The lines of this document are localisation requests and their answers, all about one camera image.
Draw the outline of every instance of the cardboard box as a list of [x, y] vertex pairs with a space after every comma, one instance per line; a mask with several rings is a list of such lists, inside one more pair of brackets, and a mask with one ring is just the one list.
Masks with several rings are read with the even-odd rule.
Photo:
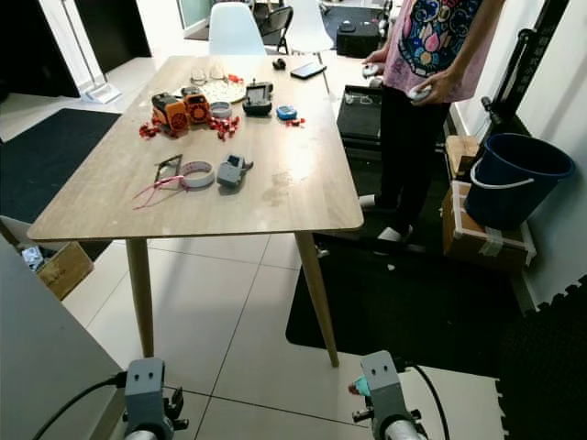
[[470, 168], [479, 151], [479, 144], [475, 136], [447, 137], [447, 155], [449, 156], [450, 177], [460, 179]]
[[464, 208], [470, 183], [453, 181], [442, 204], [444, 255], [486, 268], [516, 272], [536, 255], [527, 222], [516, 231], [478, 225]]
[[[0, 226], [6, 241], [17, 250], [38, 245], [27, 237], [28, 223], [1, 215]], [[94, 270], [94, 263], [76, 241], [43, 243], [41, 246], [57, 251], [37, 270], [37, 275], [59, 300], [65, 298]]]

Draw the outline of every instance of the blue bucket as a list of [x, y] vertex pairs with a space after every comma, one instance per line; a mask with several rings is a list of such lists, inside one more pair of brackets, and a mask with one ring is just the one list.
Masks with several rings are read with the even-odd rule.
[[516, 229], [574, 171], [572, 159], [546, 142], [514, 134], [492, 136], [483, 158], [471, 168], [465, 209], [480, 225]]

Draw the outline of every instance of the pink t-shirt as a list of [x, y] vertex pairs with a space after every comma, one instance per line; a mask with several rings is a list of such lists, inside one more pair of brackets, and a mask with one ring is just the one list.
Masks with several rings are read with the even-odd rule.
[[[459, 53], [482, 0], [404, 0], [393, 25], [383, 83], [407, 93], [434, 73], [446, 70]], [[470, 99], [492, 43], [495, 25], [473, 56], [459, 85], [445, 102]]]

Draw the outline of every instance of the white tape roll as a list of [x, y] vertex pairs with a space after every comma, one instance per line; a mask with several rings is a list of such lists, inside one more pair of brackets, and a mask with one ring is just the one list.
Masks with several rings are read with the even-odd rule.
[[202, 188], [214, 181], [214, 166], [205, 160], [187, 162], [180, 168], [180, 175], [184, 177], [185, 185], [190, 188]]
[[232, 108], [229, 103], [216, 101], [215, 103], [210, 104], [210, 114], [212, 117], [227, 119], [232, 116]]

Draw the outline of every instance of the pink cable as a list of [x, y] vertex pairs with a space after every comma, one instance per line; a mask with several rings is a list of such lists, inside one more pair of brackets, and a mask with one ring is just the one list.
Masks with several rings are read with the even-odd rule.
[[178, 181], [182, 187], [188, 191], [189, 187], [187, 186], [187, 184], [185, 183], [185, 178], [180, 175], [180, 176], [171, 176], [171, 177], [166, 177], [164, 179], [161, 179], [160, 181], [156, 181], [155, 183], [153, 183], [152, 185], [149, 185], [147, 188], [145, 188], [144, 190], [142, 190], [141, 192], [139, 192], [137, 195], [135, 195], [132, 200], [135, 200], [137, 197], [139, 197], [141, 194], [147, 192], [148, 190], [152, 189], [153, 191], [151, 192], [149, 198], [147, 199], [147, 201], [142, 204], [141, 206], [133, 206], [132, 209], [137, 210], [137, 209], [141, 209], [146, 207], [150, 200], [153, 198], [153, 196], [155, 195], [155, 192], [163, 185], [166, 185], [167, 183], [171, 183], [171, 182], [176, 182]]

